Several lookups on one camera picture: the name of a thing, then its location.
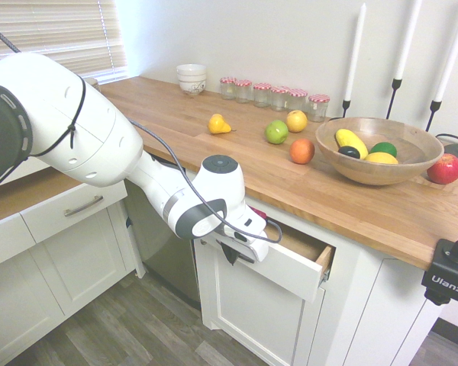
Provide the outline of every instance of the green apple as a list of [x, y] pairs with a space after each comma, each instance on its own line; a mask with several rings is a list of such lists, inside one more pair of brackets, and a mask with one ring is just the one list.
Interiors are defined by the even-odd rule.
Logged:
[[265, 137], [269, 143], [276, 145], [283, 143], [289, 135], [289, 128], [281, 120], [274, 120], [271, 124], [266, 126]]

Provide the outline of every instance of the drawer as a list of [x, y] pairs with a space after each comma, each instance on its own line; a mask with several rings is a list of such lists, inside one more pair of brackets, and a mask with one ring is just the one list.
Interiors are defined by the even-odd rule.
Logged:
[[19, 213], [0, 220], [0, 263], [35, 244]]
[[[331, 269], [334, 247], [283, 223], [278, 224], [283, 232], [282, 241], [269, 244], [268, 256], [262, 262], [238, 261], [298, 297], [312, 302], [324, 276]], [[269, 238], [278, 238], [273, 226], [267, 225], [265, 231]], [[219, 249], [221, 246], [213, 239], [221, 242], [227, 240], [217, 233], [211, 233], [207, 239], [206, 242]]]
[[21, 215], [36, 242], [42, 242], [125, 197], [123, 181], [104, 188], [79, 185], [21, 211]]

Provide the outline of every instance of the ulanzi logo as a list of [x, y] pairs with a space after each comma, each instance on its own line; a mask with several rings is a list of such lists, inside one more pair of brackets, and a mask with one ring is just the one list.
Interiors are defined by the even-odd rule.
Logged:
[[451, 284], [449, 282], [446, 282], [443, 278], [441, 277], [436, 277], [436, 275], [433, 274], [432, 279], [433, 282], [436, 282], [437, 284], [441, 284], [444, 287], [448, 287], [449, 289], [456, 291], [458, 293], [458, 286], [455, 286], [454, 284]]

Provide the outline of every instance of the white wall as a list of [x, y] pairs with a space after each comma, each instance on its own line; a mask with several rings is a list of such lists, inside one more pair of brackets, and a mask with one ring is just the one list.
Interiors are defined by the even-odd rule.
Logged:
[[[208, 90], [231, 75], [341, 102], [363, 0], [117, 0], [132, 75], [176, 82], [208, 66]], [[385, 117], [412, 1], [369, 0], [348, 116]], [[458, 24], [458, 0], [424, 0], [391, 119], [425, 128]], [[458, 58], [432, 133], [458, 134]]]

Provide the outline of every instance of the jar lid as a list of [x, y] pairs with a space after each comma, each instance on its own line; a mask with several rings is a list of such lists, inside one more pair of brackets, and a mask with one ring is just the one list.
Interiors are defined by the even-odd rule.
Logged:
[[309, 101], [313, 101], [314, 103], [328, 103], [331, 98], [329, 98], [329, 95], [326, 94], [314, 94], [308, 97]]
[[304, 97], [305, 98], [307, 96], [307, 92], [303, 89], [290, 89], [289, 94], [292, 97]]
[[221, 82], [224, 84], [231, 84], [232, 82], [236, 82], [236, 78], [231, 78], [230, 76], [226, 76], [225, 78], [221, 78]]
[[235, 83], [234, 83], [236, 86], [250, 86], [251, 84], [253, 84], [251, 82], [251, 80], [237, 80]]
[[271, 88], [272, 93], [280, 93], [280, 94], [285, 94], [287, 92], [287, 89], [283, 86], [273, 86]]
[[270, 84], [268, 84], [267, 82], [261, 82], [259, 84], [255, 84], [253, 86], [253, 88], [255, 89], [258, 89], [258, 90], [268, 90], [270, 89], [272, 86]]

